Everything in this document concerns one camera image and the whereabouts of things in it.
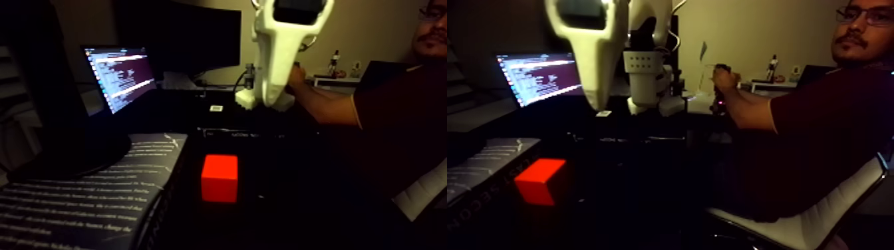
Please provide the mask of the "person's right hand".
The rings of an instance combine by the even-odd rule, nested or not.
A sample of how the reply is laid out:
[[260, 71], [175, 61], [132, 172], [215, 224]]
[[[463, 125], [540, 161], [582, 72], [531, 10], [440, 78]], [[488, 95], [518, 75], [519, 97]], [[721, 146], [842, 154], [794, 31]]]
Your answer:
[[730, 66], [724, 63], [718, 63], [714, 66], [714, 75], [712, 75], [714, 90], [718, 94], [726, 94], [736, 89], [740, 76], [731, 70]]

